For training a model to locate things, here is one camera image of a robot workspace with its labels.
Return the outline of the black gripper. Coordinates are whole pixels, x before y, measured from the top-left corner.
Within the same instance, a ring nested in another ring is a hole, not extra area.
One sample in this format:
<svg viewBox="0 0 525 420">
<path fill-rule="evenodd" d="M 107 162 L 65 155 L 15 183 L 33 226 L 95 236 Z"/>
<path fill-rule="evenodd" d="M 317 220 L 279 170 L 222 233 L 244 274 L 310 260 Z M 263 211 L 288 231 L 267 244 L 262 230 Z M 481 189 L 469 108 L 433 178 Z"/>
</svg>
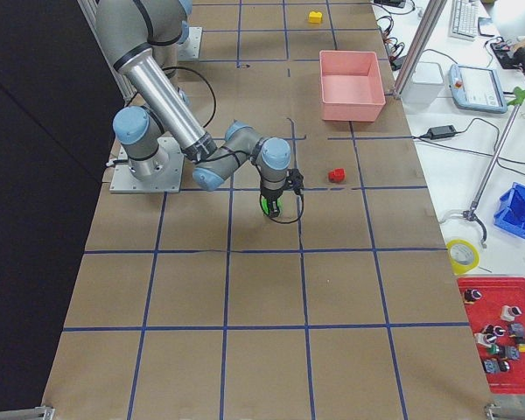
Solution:
<svg viewBox="0 0 525 420">
<path fill-rule="evenodd" d="M 281 196 L 283 195 L 284 189 L 278 187 L 277 189 L 268 188 L 266 186 L 261 187 L 260 207 L 265 215 L 269 214 L 271 219 L 275 219 L 280 216 L 282 212 Z"/>
</svg>

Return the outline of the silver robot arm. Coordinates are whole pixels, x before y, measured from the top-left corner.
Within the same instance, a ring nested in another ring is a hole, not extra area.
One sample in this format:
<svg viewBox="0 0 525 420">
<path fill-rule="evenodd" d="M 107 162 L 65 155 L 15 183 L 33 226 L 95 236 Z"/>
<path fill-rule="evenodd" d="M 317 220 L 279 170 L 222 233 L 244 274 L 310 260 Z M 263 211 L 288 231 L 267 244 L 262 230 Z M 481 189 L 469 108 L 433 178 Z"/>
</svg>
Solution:
<svg viewBox="0 0 525 420">
<path fill-rule="evenodd" d="M 282 138 L 263 136 L 251 126 L 234 122 L 222 146 L 216 145 L 154 56 L 157 48 L 176 46 L 189 34 L 189 1 L 101 1 L 96 31 L 108 63 L 127 77 L 146 104 L 120 110 L 113 130 L 137 178 L 160 171 L 167 155 L 158 138 L 165 132 L 196 165 L 194 181 L 205 191 L 221 186 L 245 162 L 259 172 L 259 205 L 277 221 L 279 199 L 294 186 L 289 167 L 291 147 Z"/>
<path fill-rule="evenodd" d="M 193 1 L 192 0 L 178 0 L 185 12 L 185 18 L 181 21 L 181 34 L 177 41 L 179 45 L 184 44 L 189 38 L 189 24 L 188 18 L 193 11 Z"/>
</svg>

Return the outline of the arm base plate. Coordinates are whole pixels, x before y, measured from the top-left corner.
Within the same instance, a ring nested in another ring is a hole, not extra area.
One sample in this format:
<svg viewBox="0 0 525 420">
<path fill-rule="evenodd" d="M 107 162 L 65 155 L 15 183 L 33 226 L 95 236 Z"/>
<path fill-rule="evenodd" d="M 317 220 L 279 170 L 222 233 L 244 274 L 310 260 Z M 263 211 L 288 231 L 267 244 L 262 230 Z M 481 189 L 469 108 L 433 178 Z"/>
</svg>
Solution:
<svg viewBox="0 0 525 420">
<path fill-rule="evenodd" d="M 170 136 L 158 140 L 157 154 L 149 160 L 129 159 L 120 146 L 121 163 L 114 166 L 109 190 L 112 193 L 178 193 L 180 191 L 184 155 L 178 142 Z"/>
<path fill-rule="evenodd" d="M 187 39 L 178 44 L 178 61 L 196 61 L 200 59 L 203 28 L 194 26 L 189 28 Z"/>
</svg>

